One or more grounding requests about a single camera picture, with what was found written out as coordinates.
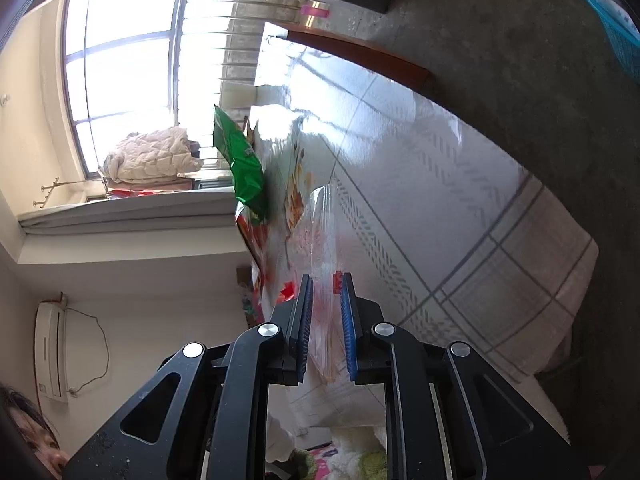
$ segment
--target window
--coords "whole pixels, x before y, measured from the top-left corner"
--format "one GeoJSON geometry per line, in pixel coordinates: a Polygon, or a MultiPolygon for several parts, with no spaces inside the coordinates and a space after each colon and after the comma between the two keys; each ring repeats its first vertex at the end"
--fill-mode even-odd
{"type": "MultiPolygon", "coordinates": [[[[66,0],[67,108],[88,177],[97,175],[109,150],[131,132],[172,125],[187,128],[189,138],[200,143],[200,157],[209,159],[206,169],[228,168],[213,147],[213,107],[225,81],[254,80],[258,51],[231,49],[229,38],[261,37],[256,31],[230,32],[238,3],[66,0]],[[231,50],[252,57],[231,61],[231,50]]],[[[237,121],[246,113],[230,110],[237,121]]]]}

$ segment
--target air conditioner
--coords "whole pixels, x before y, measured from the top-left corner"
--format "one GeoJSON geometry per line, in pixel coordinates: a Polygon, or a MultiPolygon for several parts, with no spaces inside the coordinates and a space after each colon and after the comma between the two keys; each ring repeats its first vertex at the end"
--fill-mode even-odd
{"type": "Polygon", "coordinates": [[[38,394],[66,402],[65,312],[55,303],[38,306],[34,358],[38,394]]]}

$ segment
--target green snack bag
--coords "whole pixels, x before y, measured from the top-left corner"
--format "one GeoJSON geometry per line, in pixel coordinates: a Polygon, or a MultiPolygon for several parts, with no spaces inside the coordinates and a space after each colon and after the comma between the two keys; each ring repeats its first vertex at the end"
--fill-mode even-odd
{"type": "Polygon", "coordinates": [[[238,125],[219,106],[216,106],[214,120],[213,145],[229,163],[236,198],[263,220],[267,200],[260,161],[238,125]]]}

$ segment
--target plastic basket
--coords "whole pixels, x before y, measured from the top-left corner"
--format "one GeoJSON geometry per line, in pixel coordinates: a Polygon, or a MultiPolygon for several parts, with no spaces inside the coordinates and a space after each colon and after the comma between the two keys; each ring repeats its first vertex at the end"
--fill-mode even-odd
{"type": "Polygon", "coordinates": [[[609,37],[609,43],[622,68],[636,83],[640,84],[640,41],[612,18],[596,0],[587,1],[598,13],[609,37]]]}

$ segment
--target floor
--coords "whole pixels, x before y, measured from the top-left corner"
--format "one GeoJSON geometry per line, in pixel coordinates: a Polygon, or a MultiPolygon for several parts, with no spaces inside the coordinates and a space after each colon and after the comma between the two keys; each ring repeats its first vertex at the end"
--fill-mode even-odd
{"type": "Polygon", "coordinates": [[[324,28],[434,74],[423,93],[533,172],[597,241],[572,361],[543,386],[574,445],[608,462],[640,422],[640,87],[584,0],[332,6],[324,28]]]}

